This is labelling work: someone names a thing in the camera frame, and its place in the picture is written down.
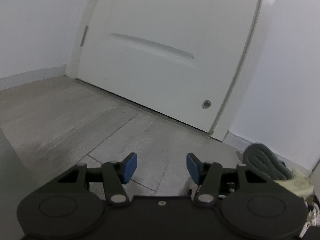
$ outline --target door hinge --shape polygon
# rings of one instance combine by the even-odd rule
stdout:
[[[85,42],[85,38],[86,38],[86,36],[87,36],[88,29],[89,29],[89,26],[86,26],[86,27],[84,28],[84,32],[83,32],[83,36],[82,36],[82,40],[81,40],[81,45],[80,45],[80,47],[82,47],[83,44],[84,44],[84,42]]]

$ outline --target keyhole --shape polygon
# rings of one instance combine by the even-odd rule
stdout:
[[[202,103],[202,108],[203,109],[207,109],[211,106],[211,101],[209,100],[205,100],[203,103]]]

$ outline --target white wall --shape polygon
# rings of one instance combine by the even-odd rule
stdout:
[[[0,0],[0,78],[67,62],[87,0]]]
[[[259,65],[231,128],[311,170],[320,158],[320,0],[276,0]]]

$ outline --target gray floor tile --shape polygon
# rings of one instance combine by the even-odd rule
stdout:
[[[173,195],[188,179],[188,152],[196,153],[202,161],[216,161],[226,167],[235,167],[239,163],[234,148],[148,113],[136,116],[90,156],[106,162],[122,160],[130,152],[138,154],[138,168],[132,179],[153,190],[159,188],[160,192],[168,191]]]
[[[88,168],[98,168],[101,166],[101,163],[97,162],[89,156],[84,157],[82,160],[80,160],[80,162],[86,163]],[[150,196],[155,193],[153,190],[139,185],[132,180],[128,184],[123,185],[123,187],[130,199],[132,199],[134,195]],[[90,191],[95,193],[101,199],[105,199],[102,183],[91,182]]]
[[[60,80],[57,87],[45,86],[46,93],[37,92],[43,82],[3,90],[0,95],[5,102],[0,110],[1,128],[40,184],[74,165],[139,113],[69,78]],[[26,92],[28,87],[37,96]]]

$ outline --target baseboard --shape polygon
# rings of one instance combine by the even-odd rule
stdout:
[[[0,78],[0,90],[16,87],[41,79],[64,76],[66,74],[66,68],[66,65],[62,65],[60,67],[32,70],[21,74]]]
[[[233,148],[238,149],[242,153],[249,145],[251,145],[254,142],[248,141],[247,139],[244,139],[234,133],[228,132],[228,134],[226,135],[226,137],[223,140],[223,143],[228,144],[228,145],[232,146]],[[277,158],[279,160],[281,160],[285,163],[285,165],[289,168],[289,170],[296,168],[307,176],[309,176],[311,174],[312,171],[294,163],[293,161],[288,160],[285,157],[282,157],[280,154],[275,152],[272,148],[271,148],[271,150],[273,151],[273,153],[277,156]]]

